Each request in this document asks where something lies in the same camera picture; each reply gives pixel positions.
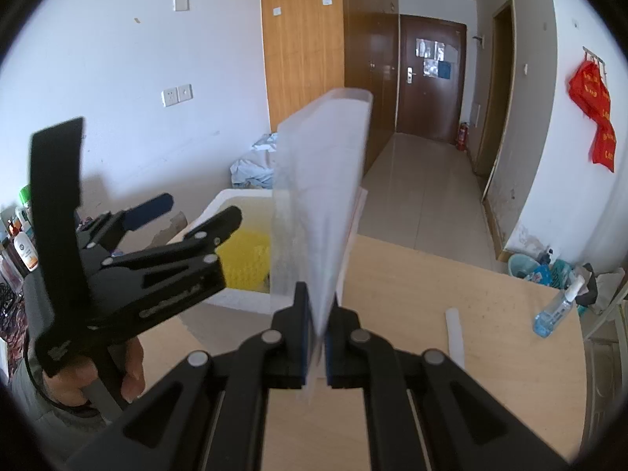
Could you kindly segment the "person's left hand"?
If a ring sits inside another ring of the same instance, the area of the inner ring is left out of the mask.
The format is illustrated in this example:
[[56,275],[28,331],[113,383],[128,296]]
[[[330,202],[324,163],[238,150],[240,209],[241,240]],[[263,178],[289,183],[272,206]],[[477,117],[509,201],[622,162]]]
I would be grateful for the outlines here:
[[[124,400],[132,402],[146,388],[144,349],[137,337],[126,342],[124,370],[126,372],[124,372],[120,394]],[[93,361],[88,357],[80,356],[52,378],[46,372],[42,374],[42,378],[55,402],[68,407],[78,407],[87,402],[83,389],[98,381],[99,375]]]

